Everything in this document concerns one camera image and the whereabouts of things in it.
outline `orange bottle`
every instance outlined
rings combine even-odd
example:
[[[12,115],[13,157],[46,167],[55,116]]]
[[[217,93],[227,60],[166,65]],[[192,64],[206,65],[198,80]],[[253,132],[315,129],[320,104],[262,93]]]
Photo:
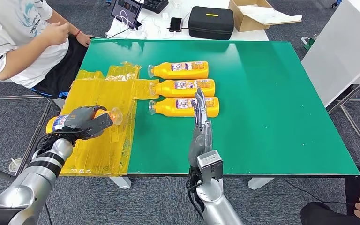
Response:
[[[166,98],[160,102],[150,101],[148,109],[151,115],[156,113],[170,117],[193,117],[194,108],[191,104],[194,97],[188,98]],[[208,117],[217,117],[219,113],[219,102],[217,97],[206,97],[206,111]]]
[[[212,79],[201,80],[166,80],[162,83],[150,85],[151,95],[184,98],[193,97],[196,89],[201,88],[206,97],[215,96],[215,81]]]
[[[118,108],[113,108],[110,111],[99,109],[96,111],[94,118],[104,113],[108,113],[114,125],[120,125],[122,123],[123,120],[122,112]],[[48,134],[56,130],[62,129],[64,126],[64,122],[67,120],[67,117],[68,115],[62,115],[51,118],[46,125],[46,133]]]
[[[207,61],[164,62],[158,66],[148,66],[148,75],[150,77],[159,76],[164,79],[206,79],[208,78],[208,72]]]

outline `cardboard box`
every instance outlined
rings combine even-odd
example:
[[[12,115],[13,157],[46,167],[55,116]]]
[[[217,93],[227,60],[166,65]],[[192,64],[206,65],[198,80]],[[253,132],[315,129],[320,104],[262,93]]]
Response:
[[[233,11],[234,26],[239,32],[268,29],[270,25],[290,23],[290,22],[277,22],[277,23],[262,24],[250,18],[249,16],[244,15],[238,8],[239,6],[247,6],[247,5],[258,5],[260,7],[273,8],[266,0],[230,0],[230,5],[228,6],[228,8]]]

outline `gray carpet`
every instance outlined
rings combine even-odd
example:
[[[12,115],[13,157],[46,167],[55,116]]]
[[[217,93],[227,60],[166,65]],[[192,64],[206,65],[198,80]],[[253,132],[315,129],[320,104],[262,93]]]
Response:
[[[291,41],[300,58],[305,55],[300,38],[325,26],[334,9],[330,0],[270,0],[277,10],[303,15],[303,22],[272,26],[270,40]],[[110,7],[104,0],[49,0],[50,5],[85,33],[103,36],[110,27]],[[31,94],[11,82],[0,82],[0,95]],[[44,99],[0,101],[0,169],[7,171],[10,158],[21,158],[46,104]],[[348,105],[360,125],[360,103]],[[51,110],[49,117],[57,114]],[[337,110],[332,116],[355,162],[360,165],[360,140]],[[245,224],[299,225],[300,209],[313,198],[274,179],[258,190],[248,188],[250,178],[224,178],[225,194]],[[343,179],[289,178],[291,183],[324,200],[345,201]],[[59,177],[49,200],[55,225],[199,225],[202,220],[186,195],[186,178],[131,178],[123,190],[109,178]],[[0,192],[8,183],[0,180]],[[337,212],[345,206],[330,204]],[[48,224],[45,211],[40,225]]]

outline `tablet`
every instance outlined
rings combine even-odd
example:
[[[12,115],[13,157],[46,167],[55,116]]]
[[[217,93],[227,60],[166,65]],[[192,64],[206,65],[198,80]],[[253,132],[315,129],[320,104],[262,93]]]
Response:
[[[129,20],[130,23],[129,27],[132,27],[132,24],[134,26],[137,25],[137,18],[139,16],[139,13],[142,9],[142,3],[139,3],[135,0],[116,0],[114,2],[114,7],[112,8],[112,12],[111,12],[111,16],[114,17],[115,19],[119,20],[122,22],[122,17],[127,16],[127,19]]]

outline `green table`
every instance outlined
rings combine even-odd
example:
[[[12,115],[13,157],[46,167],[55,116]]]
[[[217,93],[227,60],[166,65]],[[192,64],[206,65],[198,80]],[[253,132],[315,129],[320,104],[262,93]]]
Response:
[[[216,82],[213,149],[225,175],[359,174],[289,42],[100,39],[81,69],[106,75],[129,61],[147,78],[149,64],[193,60],[208,61]],[[187,174],[193,127],[194,118],[149,115],[138,101],[128,174]]]

